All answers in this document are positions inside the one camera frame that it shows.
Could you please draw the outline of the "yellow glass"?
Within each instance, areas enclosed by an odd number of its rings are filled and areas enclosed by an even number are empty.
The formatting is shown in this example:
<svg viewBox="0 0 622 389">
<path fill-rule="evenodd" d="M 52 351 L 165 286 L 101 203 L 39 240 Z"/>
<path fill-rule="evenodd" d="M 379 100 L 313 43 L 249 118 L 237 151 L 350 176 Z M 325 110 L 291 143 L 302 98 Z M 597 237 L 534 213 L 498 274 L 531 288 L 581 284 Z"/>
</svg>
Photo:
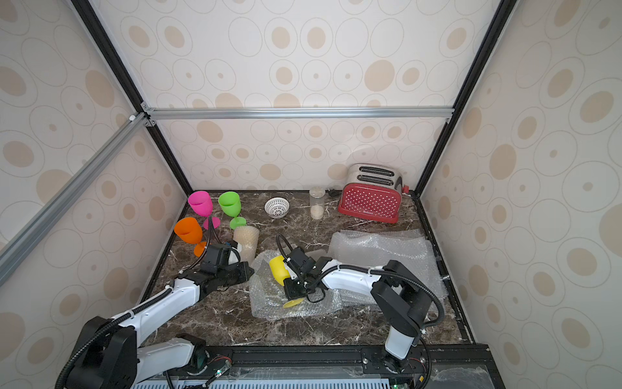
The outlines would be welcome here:
<svg viewBox="0 0 622 389">
<path fill-rule="evenodd" d="M 283 304 L 284 309 L 292 308 L 303 302 L 306 291 L 297 278 L 293 278 L 292 272 L 285 264 L 283 256 L 279 255 L 269 262 L 271 273 L 276 282 L 283 286 L 287 301 Z"/>
</svg>

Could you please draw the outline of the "clear bubble wrap sheet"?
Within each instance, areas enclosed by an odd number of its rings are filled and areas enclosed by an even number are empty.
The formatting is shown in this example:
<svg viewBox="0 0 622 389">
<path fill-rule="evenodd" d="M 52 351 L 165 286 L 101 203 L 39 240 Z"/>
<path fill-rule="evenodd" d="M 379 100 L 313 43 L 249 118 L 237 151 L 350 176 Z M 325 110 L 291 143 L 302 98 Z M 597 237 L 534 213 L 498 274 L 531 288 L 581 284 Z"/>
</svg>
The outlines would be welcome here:
<svg viewBox="0 0 622 389">
<path fill-rule="evenodd" d="M 306 298 L 295 306 L 285 307 L 289 303 L 283 286 L 273 277 L 269 261 L 280 255 L 278 251 L 263 251 L 252 262 L 254 275 L 249 280 L 249 298 L 251 311 L 259 319 L 288 319 L 333 314 L 346 308 L 346 302 L 339 292 L 326 291 L 325 298 L 318 303 Z"/>
<path fill-rule="evenodd" d="M 440 300 L 448 295 L 432 244 L 420 230 L 386 233 L 342 230 L 333 234 L 328 255 L 342 263 L 361 267 L 383 267 L 397 260 Z"/>
</svg>

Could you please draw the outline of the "beige glass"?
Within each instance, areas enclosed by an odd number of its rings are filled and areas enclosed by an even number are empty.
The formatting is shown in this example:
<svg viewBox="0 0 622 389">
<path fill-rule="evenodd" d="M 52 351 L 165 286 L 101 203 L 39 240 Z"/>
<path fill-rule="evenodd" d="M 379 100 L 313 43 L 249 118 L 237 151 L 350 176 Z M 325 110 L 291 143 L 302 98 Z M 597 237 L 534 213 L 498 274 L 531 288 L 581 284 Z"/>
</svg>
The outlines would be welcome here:
<svg viewBox="0 0 622 389">
<path fill-rule="evenodd" d="M 237 250 L 241 260 L 252 263 L 256 257 L 259 243 L 259 229 L 253 226 L 239 226 L 233 232 L 233 240 L 237 243 Z"/>
</svg>

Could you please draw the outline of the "orange glass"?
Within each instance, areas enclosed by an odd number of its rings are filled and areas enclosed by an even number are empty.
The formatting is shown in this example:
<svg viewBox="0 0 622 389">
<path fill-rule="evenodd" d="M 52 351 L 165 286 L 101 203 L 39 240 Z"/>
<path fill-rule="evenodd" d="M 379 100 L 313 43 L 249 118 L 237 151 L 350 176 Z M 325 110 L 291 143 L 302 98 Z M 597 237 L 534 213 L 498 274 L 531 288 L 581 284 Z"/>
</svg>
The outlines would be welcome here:
<svg viewBox="0 0 622 389">
<path fill-rule="evenodd" d="M 200 257 L 204 253 L 207 241 L 204 239 L 201 225 L 194 217 L 179 220 L 174 227 L 174 233 L 185 243 L 194 246 L 196 257 Z"/>
</svg>

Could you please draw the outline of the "green glass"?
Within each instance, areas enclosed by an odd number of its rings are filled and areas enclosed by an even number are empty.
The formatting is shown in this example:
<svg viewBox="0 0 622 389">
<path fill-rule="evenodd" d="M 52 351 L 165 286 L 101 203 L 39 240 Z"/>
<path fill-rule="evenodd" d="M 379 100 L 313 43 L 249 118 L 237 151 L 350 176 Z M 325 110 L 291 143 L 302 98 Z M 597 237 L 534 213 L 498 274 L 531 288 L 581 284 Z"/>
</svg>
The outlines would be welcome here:
<svg viewBox="0 0 622 389">
<path fill-rule="evenodd" d="M 246 219 L 240 216 L 241 198 L 238 193 L 235 191 L 227 191 L 218 198 L 218 203 L 223 213 L 232 218 L 229 222 L 229 226 L 232 230 L 247 225 Z"/>
</svg>

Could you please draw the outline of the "pink plastic wine glass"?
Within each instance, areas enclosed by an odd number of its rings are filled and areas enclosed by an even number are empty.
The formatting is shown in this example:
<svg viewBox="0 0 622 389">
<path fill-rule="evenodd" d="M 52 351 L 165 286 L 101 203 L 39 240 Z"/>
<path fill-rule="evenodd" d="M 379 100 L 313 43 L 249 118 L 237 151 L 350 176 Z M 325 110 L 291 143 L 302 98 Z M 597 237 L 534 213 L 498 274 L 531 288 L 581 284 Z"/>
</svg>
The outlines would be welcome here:
<svg viewBox="0 0 622 389">
<path fill-rule="evenodd" d="M 207 191 L 196 191 L 188 198 L 188 204 L 192 210 L 200 217 L 204 217 L 203 227 L 208 230 L 209 227 L 217 229 L 221 220 L 213 216 L 213 202 Z"/>
</svg>

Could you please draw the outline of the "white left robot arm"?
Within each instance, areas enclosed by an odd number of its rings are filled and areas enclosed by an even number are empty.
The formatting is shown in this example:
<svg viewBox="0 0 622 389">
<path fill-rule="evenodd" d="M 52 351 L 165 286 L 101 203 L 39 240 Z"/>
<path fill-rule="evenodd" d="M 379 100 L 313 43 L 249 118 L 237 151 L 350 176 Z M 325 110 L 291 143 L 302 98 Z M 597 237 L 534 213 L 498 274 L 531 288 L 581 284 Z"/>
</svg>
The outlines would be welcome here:
<svg viewBox="0 0 622 389">
<path fill-rule="evenodd" d="M 166 371 L 181 368 L 201 374 L 210 354 L 204 340 L 180 335 L 145 347 L 147 339 L 171 318 L 221 288 L 246 283 L 254 269 L 226 244 L 212 244 L 201 264 L 171 285 L 111 319 L 97 316 L 82 328 L 57 388 L 131 388 Z"/>
</svg>

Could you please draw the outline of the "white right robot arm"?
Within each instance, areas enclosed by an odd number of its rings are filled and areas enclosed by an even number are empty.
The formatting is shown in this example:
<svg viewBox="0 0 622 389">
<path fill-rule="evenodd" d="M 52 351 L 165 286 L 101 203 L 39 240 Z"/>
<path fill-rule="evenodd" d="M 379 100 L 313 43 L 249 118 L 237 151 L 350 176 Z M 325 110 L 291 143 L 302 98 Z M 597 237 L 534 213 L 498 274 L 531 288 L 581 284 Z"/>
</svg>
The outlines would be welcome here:
<svg viewBox="0 0 622 389">
<path fill-rule="evenodd" d="M 274 279 L 283 286 L 288 305 L 310 301 L 317 292 L 325 296 L 328 290 L 370 296 L 390 324 L 385 351 L 397 361 L 408 358 L 424 329 L 445 319 L 438 296 L 396 260 L 383 267 L 361 267 L 326 256 L 313 259 L 296 248 L 286 257 L 271 259 L 269 265 Z"/>
</svg>

